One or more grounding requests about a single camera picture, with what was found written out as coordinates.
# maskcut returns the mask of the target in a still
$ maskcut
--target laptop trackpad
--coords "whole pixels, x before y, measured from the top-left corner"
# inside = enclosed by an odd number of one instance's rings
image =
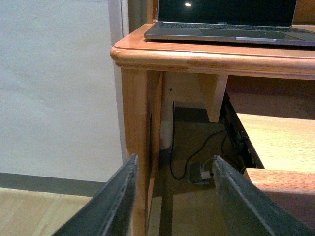
[[[237,37],[237,38],[265,38],[285,39],[286,35],[280,32],[232,30],[232,29],[200,29],[204,36]]]

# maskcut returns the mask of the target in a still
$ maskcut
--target laptop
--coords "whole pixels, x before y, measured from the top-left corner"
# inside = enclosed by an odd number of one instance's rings
[[[159,0],[153,40],[315,47],[315,33],[292,27],[297,0]]]

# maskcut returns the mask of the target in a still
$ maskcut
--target desk top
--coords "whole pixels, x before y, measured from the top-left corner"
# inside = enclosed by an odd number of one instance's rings
[[[315,80],[315,49],[213,42],[153,42],[145,24],[111,50],[123,68]],[[298,26],[315,31],[315,26]]]

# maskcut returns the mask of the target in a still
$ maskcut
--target laptop keyboard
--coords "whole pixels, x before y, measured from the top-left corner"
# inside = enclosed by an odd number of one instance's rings
[[[242,25],[216,25],[216,24],[192,24],[192,23],[163,23],[161,27],[174,28],[204,28],[204,29],[226,29],[226,30],[254,30],[254,31],[274,31],[274,32],[294,32],[311,33],[310,31],[286,28],[286,27],[267,27],[267,26],[242,26]]]

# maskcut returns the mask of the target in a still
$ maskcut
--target black cable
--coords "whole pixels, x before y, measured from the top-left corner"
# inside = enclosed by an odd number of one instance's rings
[[[225,152],[224,152],[224,150],[223,150],[223,145],[224,145],[224,142],[225,142],[225,140],[226,140],[226,137],[227,137],[227,133],[226,133],[226,136],[224,137],[224,139],[223,139],[223,141],[222,141],[222,143],[221,143],[221,152],[222,152],[223,155],[225,155]]]
[[[173,113],[172,113],[172,117],[173,117],[173,137],[172,137],[172,148],[171,148],[170,163],[169,163],[169,165],[170,165],[170,170],[171,170],[171,174],[172,174],[173,178],[176,179],[176,180],[182,180],[182,179],[185,177],[185,175],[186,175],[188,162],[189,162],[195,155],[197,155],[197,154],[205,147],[206,143],[208,142],[208,140],[209,140],[211,137],[213,137],[213,136],[215,136],[216,134],[219,134],[219,133],[221,133],[221,132],[224,132],[224,131],[226,131],[226,130],[221,130],[221,131],[218,131],[218,132],[216,132],[216,133],[211,134],[211,135],[206,139],[206,141],[203,143],[202,147],[187,159],[187,161],[186,161],[186,163],[185,163],[184,174],[183,174],[181,177],[176,177],[176,176],[174,175],[173,168],[172,168],[173,150],[174,150],[174,138],[175,138],[174,102],[173,102],[173,106],[172,106],[172,112],[173,112]]]

